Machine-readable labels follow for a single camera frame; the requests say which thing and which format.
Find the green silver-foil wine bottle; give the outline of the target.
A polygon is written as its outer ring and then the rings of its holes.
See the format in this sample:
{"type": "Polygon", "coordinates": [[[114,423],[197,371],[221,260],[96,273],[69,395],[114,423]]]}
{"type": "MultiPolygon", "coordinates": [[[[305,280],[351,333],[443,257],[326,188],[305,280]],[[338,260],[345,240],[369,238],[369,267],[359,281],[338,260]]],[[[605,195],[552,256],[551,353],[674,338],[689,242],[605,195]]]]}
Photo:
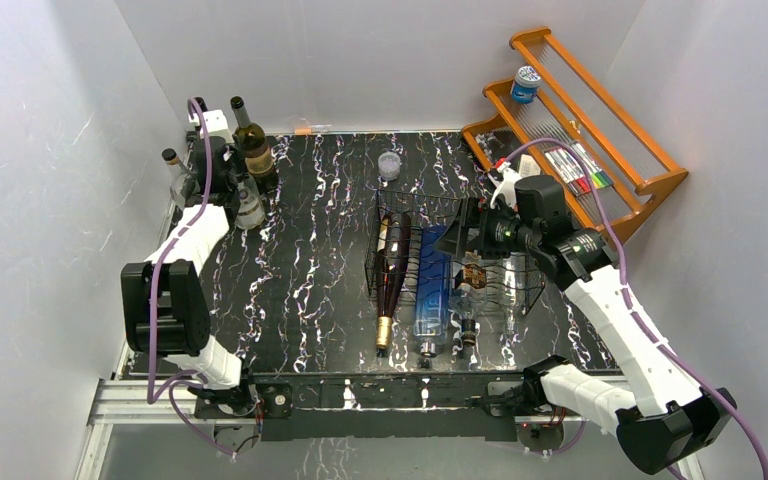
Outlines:
{"type": "Polygon", "coordinates": [[[230,106],[237,121],[233,138],[244,155],[246,169],[260,192],[272,193],[277,189],[279,179],[266,134],[251,120],[242,97],[232,97],[230,106]]]}

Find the clear bottle white gold label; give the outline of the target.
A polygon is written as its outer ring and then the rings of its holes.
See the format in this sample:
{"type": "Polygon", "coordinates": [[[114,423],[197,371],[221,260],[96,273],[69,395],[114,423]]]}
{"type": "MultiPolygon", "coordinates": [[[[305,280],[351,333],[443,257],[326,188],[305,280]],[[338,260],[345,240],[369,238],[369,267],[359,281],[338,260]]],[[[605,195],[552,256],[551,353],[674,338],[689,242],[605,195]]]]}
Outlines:
{"type": "Polygon", "coordinates": [[[171,200],[178,209],[184,210],[187,198],[185,190],[190,176],[190,169],[173,148],[165,148],[161,152],[161,158],[172,175],[172,181],[169,186],[171,200]]]}

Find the dark green white-label wine bottle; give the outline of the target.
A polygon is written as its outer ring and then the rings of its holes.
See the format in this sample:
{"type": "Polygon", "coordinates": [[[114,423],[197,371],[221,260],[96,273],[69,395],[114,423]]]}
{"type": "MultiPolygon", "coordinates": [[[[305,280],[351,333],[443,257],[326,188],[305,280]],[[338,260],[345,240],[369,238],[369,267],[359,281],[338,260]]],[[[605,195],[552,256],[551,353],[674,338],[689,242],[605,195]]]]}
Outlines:
{"type": "Polygon", "coordinates": [[[202,97],[191,97],[188,100],[188,116],[194,131],[202,131],[206,120],[207,107],[202,97]]]}

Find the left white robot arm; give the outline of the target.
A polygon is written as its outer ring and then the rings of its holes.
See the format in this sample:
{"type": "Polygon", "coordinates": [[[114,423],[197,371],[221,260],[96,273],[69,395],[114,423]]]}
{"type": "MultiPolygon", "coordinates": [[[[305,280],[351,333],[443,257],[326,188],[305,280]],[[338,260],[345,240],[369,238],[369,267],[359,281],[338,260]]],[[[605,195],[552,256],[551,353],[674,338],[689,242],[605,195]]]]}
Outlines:
{"type": "Polygon", "coordinates": [[[248,416],[260,401],[242,359],[212,332],[201,275],[240,206],[233,147],[211,135],[194,149],[181,217],[158,249],[120,274],[126,342],[148,362],[147,401],[176,385],[227,415],[248,416]]]}

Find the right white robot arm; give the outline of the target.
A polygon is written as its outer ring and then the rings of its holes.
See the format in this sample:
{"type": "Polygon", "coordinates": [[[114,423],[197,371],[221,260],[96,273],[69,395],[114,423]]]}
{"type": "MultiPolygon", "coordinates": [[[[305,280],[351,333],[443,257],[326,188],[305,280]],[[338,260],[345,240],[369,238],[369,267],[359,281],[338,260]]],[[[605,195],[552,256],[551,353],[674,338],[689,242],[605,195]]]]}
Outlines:
{"type": "Polygon", "coordinates": [[[519,179],[500,201],[461,200],[436,246],[455,257],[532,258],[586,316],[627,381],[611,385],[553,355],[526,367],[519,386],[481,397],[481,407],[576,412],[612,433],[631,463],[649,475],[713,443],[734,418],[728,390],[704,386],[678,364],[623,281],[616,250],[597,230],[574,224],[553,177],[519,179]]]}

